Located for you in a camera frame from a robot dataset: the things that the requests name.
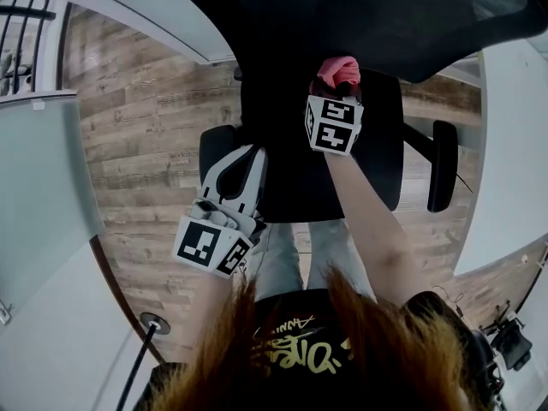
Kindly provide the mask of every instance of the white desk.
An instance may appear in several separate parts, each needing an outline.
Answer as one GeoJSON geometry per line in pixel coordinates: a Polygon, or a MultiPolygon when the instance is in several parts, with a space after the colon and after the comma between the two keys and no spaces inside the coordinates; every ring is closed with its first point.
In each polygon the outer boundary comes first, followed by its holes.
{"type": "Polygon", "coordinates": [[[456,275],[548,233],[548,63],[519,40],[485,49],[480,67],[480,180],[456,275]]]}

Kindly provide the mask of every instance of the jeans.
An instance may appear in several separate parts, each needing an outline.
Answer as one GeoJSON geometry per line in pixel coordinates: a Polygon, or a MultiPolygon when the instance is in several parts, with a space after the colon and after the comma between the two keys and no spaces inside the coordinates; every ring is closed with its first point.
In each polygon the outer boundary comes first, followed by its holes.
{"type": "MultiPolygon", "coordinates": [[[[329,266],[335,266],[354,290],[374,298],[348,227],[342,219],[309,223],[312,262],[307,289],[326,289],[329,266]]],[[[256,277],[256,301],[273,295],[303,290],[299,271],[299,254],[290,223],[269,224],[259,243],[251,250],[245,271],[247,278],[256,277]]]]}

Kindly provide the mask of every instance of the black t-shirt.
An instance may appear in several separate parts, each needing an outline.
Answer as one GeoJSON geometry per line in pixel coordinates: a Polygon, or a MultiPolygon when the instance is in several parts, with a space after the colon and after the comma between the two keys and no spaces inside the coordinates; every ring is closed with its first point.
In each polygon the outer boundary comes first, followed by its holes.
{"type": "MultiPolygon", "coordinates": [[[[417,294],[406,306],[412,313],[420,316],[434,311],[447,318],[464,342],[468,339],[470,330],[434,292],[417,294]]],[[[327,289],[277,295],[258,301],[255,307],[258,330],[265,326],[273,309],[277,312],[273,327],[268,325],[269,330],[274,332],[269,340],[269,348],[273,352],[269,382],[274,384],[274,390],[288,395],[288,400],[291,397],[291,400],[299,403],[311,390],[316,398],[325,392],[322,402],[332,406],[342,404],[340,395],[344,396],[345,390],[360,388],[357,384],[360,377],[353,375],[354,366],[349,363],[352,355],[348,337],[337,326],[337,314],[331,305],[327,289]],[[304,396],[295,399],[295,394],[304,396]]],[[[155,369],[151,384],[161,384],[166,373],[170,372],[166,368],[168,367],[160,366],[155,369]]],[[[141,401],[149,398],[150,385],[141,401]]]]}

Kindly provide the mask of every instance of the chair seat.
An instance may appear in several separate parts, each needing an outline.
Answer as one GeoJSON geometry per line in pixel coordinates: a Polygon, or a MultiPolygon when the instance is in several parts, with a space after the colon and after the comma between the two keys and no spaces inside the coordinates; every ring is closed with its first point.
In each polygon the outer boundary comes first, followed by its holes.
{"type": "MultiPolygon", "coordinates": [[[[361,71],[364,113],[353,155],[383,202],[394,210],[400,199],[403,168],[403,114],[399,81],[361,71]]],[[[268,154],[263,199],[258,210],[267,223],[324,221],[343,217],[324,154],[310,149],[304,125],[307,84],[299,93],[271,104],[265,85],[242,82],[242,132],[246,143],[258,143],[268,154]]]]}

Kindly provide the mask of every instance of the wooden floor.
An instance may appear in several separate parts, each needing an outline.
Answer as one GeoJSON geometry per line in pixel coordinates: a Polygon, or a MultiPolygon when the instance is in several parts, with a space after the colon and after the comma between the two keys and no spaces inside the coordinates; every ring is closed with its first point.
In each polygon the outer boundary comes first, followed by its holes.
{"type": "MultiPolygon", "coordinates": [[[[179,218],[200,184],[200,134],[240,120],[234,68],[235,63],[199,66],[90,10],[74,7],[68,25],[64,87],[78,90],[87,162],[106,226],[100,241],[135,314],[152,311],[170,322],[172,333],[155,339],[166,360],[186,360],[191,350],[178,337],[200,273],[177,264],[170,251],[179,218]]],[[[470,86],[437,76],[418,86],[402,84],[402,94],[410,116],[480,125],[480,93],[470,86]]],[[[461,151],[459,173],[472,190],[477,166],[477,153],[461,151]]],[[[406,145],[396,216],[429,283],[443,285],[451,299],[463,293],[459,304],[468,323],[485,324],[498,303],[521,301],[542,245],[529,248],[527,265],[518,265],[518,258],[453,277],[458,246],[451,239],[462,235],[471,193],[458,182],[450,208],[431,214],[426,211],[429,178],[430,164],[406,145]]],[[[306,225],[297,224],[295,233],[306,269],[306,225]]]]}

